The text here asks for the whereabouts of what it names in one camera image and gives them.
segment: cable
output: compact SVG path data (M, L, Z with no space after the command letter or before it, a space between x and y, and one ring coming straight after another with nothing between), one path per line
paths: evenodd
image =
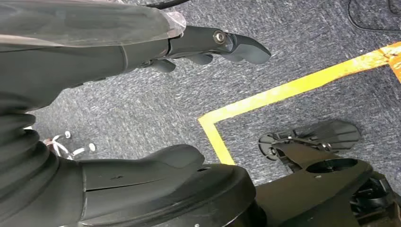
M351 25L354 26L355 28L360 29L360 30L364 30L364 31L369 31L369 32L396 32L396 33L401 32L401 30L399 30L399 29L379 29L379 28L369 28L369 27L362 27L362 26L359 26L359 25L354 21L354 19L352 19L352 16L351 16L351 3L352 3L352 0L349 0L349 2L348 2L348 21L349 21L349 22L351 23ZM391 0L387 0L387 4L388 4L388 10L391 12L391 14L393 14L393 15L395 15L395 16L398 16L398 17L401 17L400 14L395 13L395 12L391 9Z
M391 0L387 0L387 5L388 5L388 8L389 8L390 13L391 13L393 16L401 17L401 14L394 12L393 9L391 8L391 5L392 5L392 4L391 4Z
M151 7L151 8L157 8L157 9L167 9L167 8L171 8L174 6L178 6L178 5L188 2L188 1L190 1L190 0L165 0L165 1L158 2L158 3L147 4L144 6Z

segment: white cable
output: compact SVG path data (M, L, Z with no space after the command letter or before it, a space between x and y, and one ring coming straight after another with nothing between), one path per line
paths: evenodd
M60 144L59 142L56 141L58 138L60 138L60 136L61 136L61 135L57 135L57 136L53 137L52 141L49 141L49 142L46 142L46 143L45 143L46 146L53 145L53 149L54 149L54 151L56 152L56 155L58 155L58 156L60 156L60 157L64 157L64 156L60 153L60 149L61 149L61 150L64 151L64 153L67 155L67 159L73 160L73 159L74 159L74 156L76 156L76 155L78 155L78 154L80 154L80 153L82 153L82 152L85 151L84 148L79 148L79 149L73 151L72 153L70 153L70 152L68 151L68 149L67 149L64 145L62 145L62 144Z

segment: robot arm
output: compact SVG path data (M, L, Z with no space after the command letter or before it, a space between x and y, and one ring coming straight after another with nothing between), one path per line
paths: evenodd
M264 63L270 53L255 40L219 29L187 27L184 35L126 46L0 46L0 226L54 227L94 218L166 195L203 163L188 145L141 160L75 162L56 157L39 141L25 112L49 105L66 88L135 68L171 71L168 58L198 64L221 54Z

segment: yellow tape line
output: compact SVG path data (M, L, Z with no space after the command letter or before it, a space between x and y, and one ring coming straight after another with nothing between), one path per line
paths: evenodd
M388 64L391 56L401 53L401 42L361 55L354 59L274 87L241 101L211 111L198 119L221 163L235 165L215 123L248 111L296 96L350 74Z

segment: gray carpet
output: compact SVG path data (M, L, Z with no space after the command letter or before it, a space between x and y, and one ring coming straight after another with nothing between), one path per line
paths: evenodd
M35 111L43 138L69 130L69 148L93 142L97 151L80 158L140 158L168 145L196 146L208 162L217 157L197 119L269 88L325 69L388 44L401 33L354 29L347 0L193 0L175 10L188 24L248 35L273 53L264 65L176 60L170 74L135 70L65 90L49 107ZM365 26L399 28L385 0L356 0L355 20ZM401 0L393 1L401 9ZM354 123L362 140L349 153L372 163L401 192L401 85L389 67L352 75L317 90L217 123L237 164L256 184L284 176L279 163L263 159L257 139L275 130L322 120Z

